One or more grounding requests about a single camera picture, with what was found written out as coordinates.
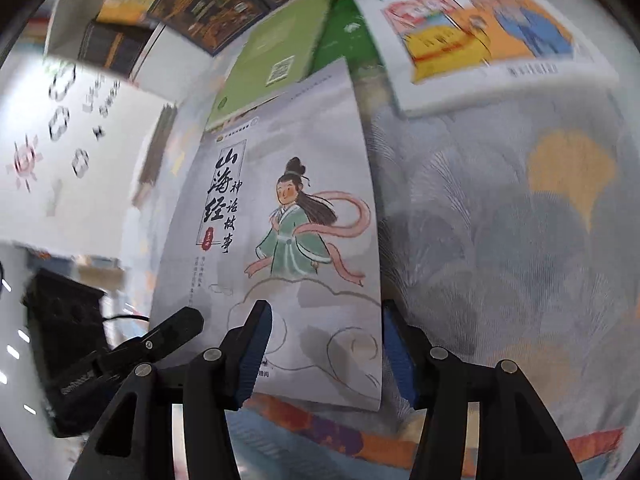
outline barcode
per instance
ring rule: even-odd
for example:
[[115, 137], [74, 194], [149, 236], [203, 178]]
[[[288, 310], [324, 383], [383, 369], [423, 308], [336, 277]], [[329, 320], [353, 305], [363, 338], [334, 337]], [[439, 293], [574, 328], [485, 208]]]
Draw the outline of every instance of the barcode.
[[554, 63], [526, 63], [518, 66], [508, 66], [507, 70], [512, 77], [558, 73], [558, 67]]
[[271, 73], [267, 78], [267, 84], [265, 86], [269, 86], [276, 81], [280, 81], [281, 79], [286, 78], [286, 76], [289, 75], [289, 70], [291, 70], [291, 66], [293, 65], [293, 60], [295, 57], [296, 56], [287, 57], [287, 59], [283, 59], [282, 61], [279, 61], [275, 65], [273, 65], [271, 67]]

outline sun sticker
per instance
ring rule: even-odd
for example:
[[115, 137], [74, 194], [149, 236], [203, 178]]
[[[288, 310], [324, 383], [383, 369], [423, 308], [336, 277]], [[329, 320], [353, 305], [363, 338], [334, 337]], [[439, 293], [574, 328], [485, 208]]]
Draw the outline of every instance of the sun sticker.
[[11, 173], [15, 171], [15, 186], [20, 189], [22, 182], [27, 188], [27, 191], [31, 192], [31, 186], [29, 179], [33, 179], [37, 182], [35, 174], [33, 173], [36, 163], [42, 160], [42, 154], [36, 153], [38, 146], [38, 136], [33, 137], [33, 140], [29, 142], [29, 137], [24, 136], [24, 144], [18, 146], [15, 143], [14, 161], [6, 166], [6, 172]]

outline metal bolt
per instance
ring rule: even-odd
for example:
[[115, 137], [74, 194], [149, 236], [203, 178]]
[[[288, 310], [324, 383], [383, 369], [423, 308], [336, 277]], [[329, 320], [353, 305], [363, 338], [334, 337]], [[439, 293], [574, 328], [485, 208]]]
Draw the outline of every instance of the metal bolt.
[[508, 359], [505, 359], [500, 363], [500, 368], [508, 374], [514, 374], [518, 371], [518, 365]]
[[447, 352], [447, 350], [442, 346], [434, 346], [429, 352], [429, 355], [438, 361], [442, 361], [449, 357], [449, 352]]
[[136, 366], [136, 375], [138, 377], [146, 377], [151, 373], [153, 368], [149, 363], [142, 363], [141, 365]]
[[209, 350], [205, 350], [202, 357], [204, 357], [205, 361], [217, 361], [222, 357], [222, 352], [220, 348], [209, 348]]

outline black hair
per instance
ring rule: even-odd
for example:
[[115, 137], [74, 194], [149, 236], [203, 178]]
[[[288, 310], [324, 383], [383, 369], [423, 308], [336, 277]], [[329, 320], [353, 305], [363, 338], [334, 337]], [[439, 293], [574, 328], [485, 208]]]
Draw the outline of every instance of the black hair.
[[281, 182], [293, 182], [298, 190], [296, 204], [306, 213], [306, 217], [312, 224], [332, 225], [338, 219], [333, 210], [325, 203], [310, 197], [302, 191], [302, 178], [306, 167], [300, 163], [296, 156], [290, 158], [284, 170], [284, 174], [278, 179]]

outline cartoon old man illustration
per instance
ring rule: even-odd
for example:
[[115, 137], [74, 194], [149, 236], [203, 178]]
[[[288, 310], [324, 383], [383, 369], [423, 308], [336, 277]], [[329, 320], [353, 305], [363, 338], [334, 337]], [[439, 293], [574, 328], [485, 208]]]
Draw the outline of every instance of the cartoon old man illustration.
[[522, 41], [536, 57], [570, 55], [571, 43], [546, 16], [527, 9], [519, 0], [470, 0], [479, 10], [492, 12], [504, 31]]

